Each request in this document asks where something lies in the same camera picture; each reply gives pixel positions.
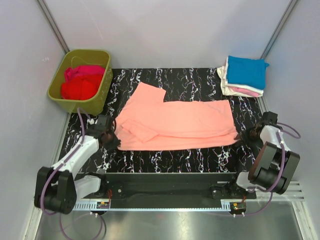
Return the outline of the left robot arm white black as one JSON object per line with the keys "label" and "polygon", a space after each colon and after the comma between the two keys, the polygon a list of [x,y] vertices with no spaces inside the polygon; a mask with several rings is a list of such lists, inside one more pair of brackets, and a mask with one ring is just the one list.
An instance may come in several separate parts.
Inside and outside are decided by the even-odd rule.
{"label": "left robot arm white black", "polygon": [[120,145],[116,127],[115,118],[100,115],[95,123],[81,129],[79,141],[62,159],[51,167],[41,167],[36,177],[34,206],[47,215],[67,215],[84,197],[103,198],[108,193],[108,186],[102,173],[87,172],[79,179],[76,176],[100,148],[113,150]]}

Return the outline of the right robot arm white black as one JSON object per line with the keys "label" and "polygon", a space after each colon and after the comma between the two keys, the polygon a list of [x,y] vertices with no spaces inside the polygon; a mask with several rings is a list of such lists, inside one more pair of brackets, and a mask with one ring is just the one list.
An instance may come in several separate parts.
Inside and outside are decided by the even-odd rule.
{"label": "right robot arm white black", "polygon": [[264,193],[283,194],[298,167],[300,155],[292,151],[285,142],[284,134],[300,139],[301,134],[293,127],[278,122],[278,115],[271,111],[247,131],[238,134],[236,141],[245,144],[262,144],[252,167],[237,174],[235,181],[227,185],[228,195],[239,198],[244,192],[259,190]]}

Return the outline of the light pink folded t shirt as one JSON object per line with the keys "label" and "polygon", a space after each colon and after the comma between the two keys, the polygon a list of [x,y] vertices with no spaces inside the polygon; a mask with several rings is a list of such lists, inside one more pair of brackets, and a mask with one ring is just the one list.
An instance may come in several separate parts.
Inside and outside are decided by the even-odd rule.
{"label": "light pink folded t shirt", "polygon": [[249,89],[245,89],[245,88],[230,87],[230,89],[233,90],[236,93],[248,95],[248,96],[254,97],[254,98],[258,98],[258,97],[260,97],[262,95],[261,93],[258,93],[258,92],[255,92],[255,91],[252,91],[252,90],[249,90]]}

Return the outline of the salmon pink t shirt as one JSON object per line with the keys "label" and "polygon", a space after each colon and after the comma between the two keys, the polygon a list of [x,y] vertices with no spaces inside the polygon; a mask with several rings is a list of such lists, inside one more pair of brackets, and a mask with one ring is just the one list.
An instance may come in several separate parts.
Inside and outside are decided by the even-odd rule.
{"label": "salmon pink t shirt", "polygon": [[116,117],[121,151],[178,151],[229,146],[237,130],[228,100],[165,101],[166,91],[139,83]]}

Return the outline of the right corner aluminium post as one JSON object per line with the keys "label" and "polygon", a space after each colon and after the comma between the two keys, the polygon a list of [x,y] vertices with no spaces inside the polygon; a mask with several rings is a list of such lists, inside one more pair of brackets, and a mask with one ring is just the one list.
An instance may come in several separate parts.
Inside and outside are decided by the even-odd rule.
{"label": "right corner aluminium post", "polygon": [[267,45],[265,46],[260,59],[266,59],[269,53],[271,52],[274,44],[276,43],[278,37],[280,36],[282,29],[285,27],[287,21],[289,20],[290,16],[294,12],[295,8],[299,4],[300,0],[290,0],[284,13],[282,14],[278,24],[276,25],[270,39],[267,42]]}

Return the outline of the left small controller board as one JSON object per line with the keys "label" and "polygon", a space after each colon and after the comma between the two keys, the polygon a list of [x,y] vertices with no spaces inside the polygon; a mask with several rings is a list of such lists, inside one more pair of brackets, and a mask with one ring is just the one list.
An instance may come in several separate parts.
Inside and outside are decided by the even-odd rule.
{"label": "left small controller board", "polygon": [[106,200],[106,201],[98,201],[96,204],[96,207],[98,209],[110,209],[111,207],[111,200]]}

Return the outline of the olive green plastic bin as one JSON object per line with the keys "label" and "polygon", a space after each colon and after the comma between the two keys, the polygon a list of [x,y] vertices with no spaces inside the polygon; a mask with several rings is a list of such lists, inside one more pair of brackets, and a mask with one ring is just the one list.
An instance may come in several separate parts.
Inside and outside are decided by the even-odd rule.
{"label": "olive green plastic bin", "polygon": [[96,116],[103,111],[112,78],[108,52],[75,49],[63,58],[47,95],[68,113],[76,113],[82,108]]}

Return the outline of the aluminium frame rail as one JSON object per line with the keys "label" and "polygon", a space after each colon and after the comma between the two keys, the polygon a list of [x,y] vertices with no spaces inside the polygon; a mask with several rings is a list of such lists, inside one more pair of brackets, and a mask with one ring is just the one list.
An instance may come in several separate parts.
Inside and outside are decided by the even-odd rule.
{"label": "aluminium frame rail", "polygon": [[80,201],[108,201],[109,199],[124,200],[132,196],[151,196],[151,197],[183,197],[196,196],[201,198],[212,198],[214,200],[264,200],[268,196],[277,199],[303,199],[303,193],[297,182],[291,182],[288,189],[283,192],[270,191],[266,192],[258,189],[257,186],[237,185],[236,183],[220,182],[217,185],[203,186],[197,182],[195,185],[185,183],[181,189],[160,190],[155,185],[151,185],[150,189],[142,188],[130,190],[123,183],[101,182],[100,188],[96,183],[97,179],[92,179],[88,184],[80,180],[75,186],[58,191],[58,185],[49,185],[44,193],[44,207],[49,205],[75,205]]}

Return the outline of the right small controller board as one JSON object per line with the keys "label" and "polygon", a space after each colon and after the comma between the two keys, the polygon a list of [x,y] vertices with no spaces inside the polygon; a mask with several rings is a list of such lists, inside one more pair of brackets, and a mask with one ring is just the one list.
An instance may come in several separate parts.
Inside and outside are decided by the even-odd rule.
{"label": "right small controller board", "polygon": [[247,204],[245,201],[241,201],[241,202],[232,202],[230,205],[230,209],[233,212],[245,212],[247,209]]}

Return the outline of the corner aluminium post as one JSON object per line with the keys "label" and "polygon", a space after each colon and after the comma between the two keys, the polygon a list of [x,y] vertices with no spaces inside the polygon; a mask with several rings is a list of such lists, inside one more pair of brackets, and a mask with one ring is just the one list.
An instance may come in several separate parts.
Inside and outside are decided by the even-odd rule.
{"label": "corner aluminium post", "polygon": [[299,4],[300,0],[290,0],[284,13],[282,14],[278,24],[276,25],[270,39],[267,42],[267,45],[265,46],[260,59],[266,59],[269,53],[271,52],[274,44],[276,43],[278,37],[280,36],[282,29],[285,27],[287,21],[289,20],[290,16],[294,12],[295,8]]}
{"label": "corner aluminium post", "polygon": [[44,18],[46,19],[51,31],[53,32],[57,42],[59,43],[61,49],[65,54],[67,54],[70,49],[68,47],[67,42],[65,41],[58,24],[56,23],[53,14],[51,13],[47,3],[45,0],[35,0],[37,3],[41,13],[43,14]]}

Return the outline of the cream folded t shirt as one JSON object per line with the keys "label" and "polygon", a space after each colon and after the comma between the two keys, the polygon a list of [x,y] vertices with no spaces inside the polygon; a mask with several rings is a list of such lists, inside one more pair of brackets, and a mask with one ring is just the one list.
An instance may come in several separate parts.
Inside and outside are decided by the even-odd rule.
{"label": "cream folded t shirt", "polygon": [[227,85],[227,80],[225,78],[225,67],[221,66],[218,67],[216,70],[218,77],[220,78],[220,88],[222,91],[222,94],[225,96],[237,96],[237,97],[241,97],[241,93],[236,91],[236,87],[234,86],[228,86]]}

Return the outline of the red t shirt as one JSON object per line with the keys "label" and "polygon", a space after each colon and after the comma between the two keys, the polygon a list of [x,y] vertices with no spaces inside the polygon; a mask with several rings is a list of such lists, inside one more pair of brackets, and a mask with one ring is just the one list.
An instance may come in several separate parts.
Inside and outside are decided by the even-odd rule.
{"label": "red t shirt", "polygon": [[74,77],[61,84],[61,96],[65,100],[89,100],[97,94],[102,78],[103,75],[100,74]]}

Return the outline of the black marbled table mat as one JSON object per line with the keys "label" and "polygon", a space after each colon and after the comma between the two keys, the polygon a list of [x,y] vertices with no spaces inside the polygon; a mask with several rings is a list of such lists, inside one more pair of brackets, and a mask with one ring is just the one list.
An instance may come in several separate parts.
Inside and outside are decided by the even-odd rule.
{"label": "black marbled table mat", "polygon": [[[165,101],[225,100],[215,68],[116,68],[103,108],[117,116],[138,84],[166,91]],[[261,142],[178,151],[121,151],[101,148],[82,166],[82,173],[228,173],[247,171]]]}

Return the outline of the small controller board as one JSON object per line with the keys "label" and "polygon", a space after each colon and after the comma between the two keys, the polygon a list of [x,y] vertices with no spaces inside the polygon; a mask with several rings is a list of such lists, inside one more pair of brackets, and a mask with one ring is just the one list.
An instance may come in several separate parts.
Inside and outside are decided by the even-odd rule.
{"label": "small controller board", "polygon": [[245,212],[247,209],[247,204],[245,201],[241,201],[241,202],[232,202],[230,205],[230,209],[233,212]]}
{"label": "small controller board", "polygon": [[111,200],[106,200],[106,201],[98,201],[96,204],[96,207],[98,209],[110,209],[111,207]]}

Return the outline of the left corner aluminium post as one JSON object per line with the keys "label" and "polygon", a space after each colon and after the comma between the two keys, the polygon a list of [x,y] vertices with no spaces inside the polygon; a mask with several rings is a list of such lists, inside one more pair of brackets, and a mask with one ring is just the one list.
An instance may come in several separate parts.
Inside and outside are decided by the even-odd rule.
{"label": "left corner aluminium post", "polygon": [[61,49],[65,54],[67,54],[70,49],[68,47],[67,42],[65,41],[58,24],[56,23],[53,14],[51,13],[47,3],[45,0],[35,0],[37,3],[41,13],[43,14],[44,18],[46,19],[51,31],[53,32],[57,42],[59,43]]}

